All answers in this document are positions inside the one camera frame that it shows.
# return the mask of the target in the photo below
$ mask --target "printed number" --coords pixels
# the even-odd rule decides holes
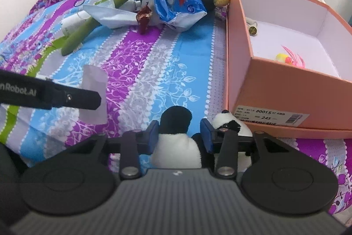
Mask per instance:
[[[263,111],[263,110],[257,110],[256,113],[263,113],[263,114],[271,114],[271,111]]]

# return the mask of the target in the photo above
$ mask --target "barcode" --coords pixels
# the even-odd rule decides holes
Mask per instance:
[[[276,126],[275,122],[260,122],[260,121],[248,121],[248,122],[254,122],[256,124],[265,124],[265,125],[272,125],[272,126]]]
[[[302,115],[299,114],[294,114],[292,115],[285,124],[294,124],[296,121],[298,121],[300,118],[302,117]]]

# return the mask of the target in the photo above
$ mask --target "panda head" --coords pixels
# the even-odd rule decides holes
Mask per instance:
[[[228,110],[223,110],[221,113],[217,114],[212,122],[212,126],[217,130],[221,128],[233,130],[237,132],[239,136],[252,136],[250,129],[242,121],[236,119]]]

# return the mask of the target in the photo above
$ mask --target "brown crumpled object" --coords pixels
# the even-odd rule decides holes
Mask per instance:
[[[138,22],[138,33],[144,34],[147,31],[148,23],[153,12],[148,7],[148,3],[137,12],[136,20]]]

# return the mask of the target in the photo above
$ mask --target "product sticker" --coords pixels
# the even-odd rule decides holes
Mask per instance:
[[[283,112],[271,109],[248,107],[239,105],[235,117],[241,121],[254,122],[273,126],[299,126],[309,114]]]

